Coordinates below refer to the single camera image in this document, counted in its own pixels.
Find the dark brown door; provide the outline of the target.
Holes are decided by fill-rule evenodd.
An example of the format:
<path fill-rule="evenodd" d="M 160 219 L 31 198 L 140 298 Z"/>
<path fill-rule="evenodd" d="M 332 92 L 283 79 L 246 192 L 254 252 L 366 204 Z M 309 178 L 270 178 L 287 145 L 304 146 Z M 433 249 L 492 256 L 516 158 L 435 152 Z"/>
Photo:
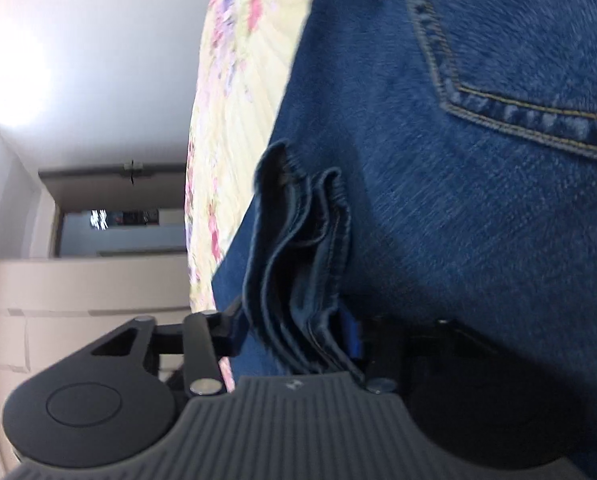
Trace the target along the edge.
<path fill-rule="evenodd" d="M 186 164 L 142 164 L 39 170 L 38 177 L 64 212 L 90 209 L 181 209 Z"/>

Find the blue denim jeans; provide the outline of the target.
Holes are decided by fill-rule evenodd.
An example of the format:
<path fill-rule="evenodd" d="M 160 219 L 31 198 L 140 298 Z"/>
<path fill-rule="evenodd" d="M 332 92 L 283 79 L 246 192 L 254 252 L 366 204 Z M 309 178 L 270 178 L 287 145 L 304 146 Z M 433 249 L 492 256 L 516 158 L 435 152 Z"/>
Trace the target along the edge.
<path fill-rule="evenodd" d="M 452 454 L 597 479 L 597 0 L 312 0 L 213 291 L 239 372 L 386 380 Z"/>

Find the beige wardrobe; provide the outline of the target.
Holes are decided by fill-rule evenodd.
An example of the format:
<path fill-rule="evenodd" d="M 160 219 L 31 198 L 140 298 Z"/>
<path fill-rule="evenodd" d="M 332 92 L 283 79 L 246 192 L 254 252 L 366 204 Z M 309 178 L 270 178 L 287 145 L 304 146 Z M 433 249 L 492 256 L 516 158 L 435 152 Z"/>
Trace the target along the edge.
<path fill-rule="evenodd" d="M 4 402 L 25 379 L 140 315 L 189 310 L 185 255 L 0 260 L 0 478 L 16 464 Z"/>

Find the floral yellow bed quilt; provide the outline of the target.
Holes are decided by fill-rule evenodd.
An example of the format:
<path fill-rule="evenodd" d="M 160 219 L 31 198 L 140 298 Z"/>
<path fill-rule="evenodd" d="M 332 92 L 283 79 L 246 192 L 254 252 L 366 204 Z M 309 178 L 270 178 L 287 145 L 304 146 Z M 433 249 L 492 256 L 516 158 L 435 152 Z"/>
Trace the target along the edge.
<path fill-rule="evenodd" d="M 184 223 L 190 308 L 213 310 L 212 278 L 250 206 L 311 0 L 210 0 L 189 131 Z"/>

